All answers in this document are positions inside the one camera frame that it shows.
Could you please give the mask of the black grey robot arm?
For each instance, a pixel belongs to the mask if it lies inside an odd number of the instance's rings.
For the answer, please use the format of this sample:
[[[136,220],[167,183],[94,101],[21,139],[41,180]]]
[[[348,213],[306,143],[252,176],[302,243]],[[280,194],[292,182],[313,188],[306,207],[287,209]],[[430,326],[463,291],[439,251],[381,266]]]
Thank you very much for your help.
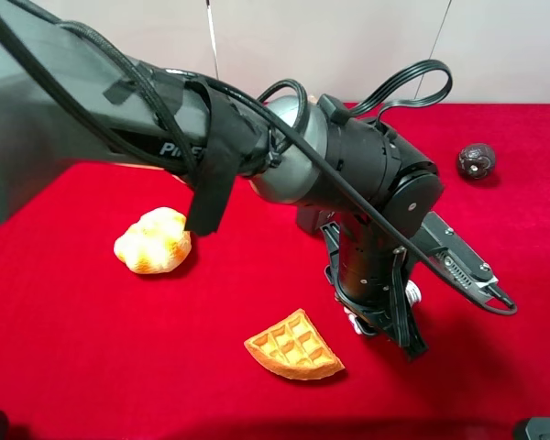
[[[414,243],[443,186],[436,166],[365,106],[308,101],[295,81],[259,98],[129,58],[83,23],[0,1],[0,225],[79,161],[150,166],[192,189],[187,226],[212,234],[236,177],[301,212],[340,216],[337,300],[367,335],[427,349],[407,300]]]

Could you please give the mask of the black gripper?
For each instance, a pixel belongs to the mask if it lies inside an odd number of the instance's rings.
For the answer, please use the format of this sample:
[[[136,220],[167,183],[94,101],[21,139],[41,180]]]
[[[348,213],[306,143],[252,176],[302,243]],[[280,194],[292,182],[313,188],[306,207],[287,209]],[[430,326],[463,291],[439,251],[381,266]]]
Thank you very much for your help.
[[[405,288],[335,288],[335,298],[361,324],[396,342],[410,361],[427,351]]]

